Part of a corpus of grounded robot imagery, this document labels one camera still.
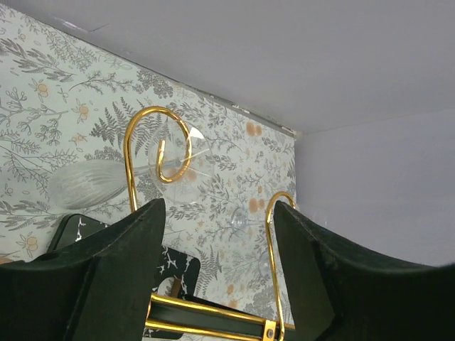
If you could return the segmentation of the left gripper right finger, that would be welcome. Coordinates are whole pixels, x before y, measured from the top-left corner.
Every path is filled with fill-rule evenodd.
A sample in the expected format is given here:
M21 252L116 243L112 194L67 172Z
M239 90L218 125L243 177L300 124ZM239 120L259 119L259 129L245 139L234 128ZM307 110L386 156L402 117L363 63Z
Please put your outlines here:
M453 340L454 266L362 247L284 202L274 207L298 340Z

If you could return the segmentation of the ribbed champagne flute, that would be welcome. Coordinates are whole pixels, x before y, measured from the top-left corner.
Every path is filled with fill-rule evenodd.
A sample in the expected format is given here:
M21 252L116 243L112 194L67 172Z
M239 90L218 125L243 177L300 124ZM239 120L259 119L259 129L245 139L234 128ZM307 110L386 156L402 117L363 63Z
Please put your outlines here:
M214 176L213 152L207 138L191 124L187 124L186 138L179 125L168 121L151 135L148 145L148 161L134 169L134 175L149 180L157 193L177 203L194 203L201 196L205 181ZM156 158L159 142L165 142L163 175L171 177L189 166L183 175L172 183L163 183L156 174ZM124 161L92 159L80 161L57 169L47 186L50 201L67 210L80 210L107 202L127 189Z

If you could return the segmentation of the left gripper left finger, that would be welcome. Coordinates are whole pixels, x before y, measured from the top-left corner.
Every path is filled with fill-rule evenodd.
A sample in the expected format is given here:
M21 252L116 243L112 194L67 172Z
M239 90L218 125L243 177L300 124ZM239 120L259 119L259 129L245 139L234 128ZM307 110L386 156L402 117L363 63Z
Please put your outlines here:
M1 265L2 340L140 340L161 255L166 206L30 262Z

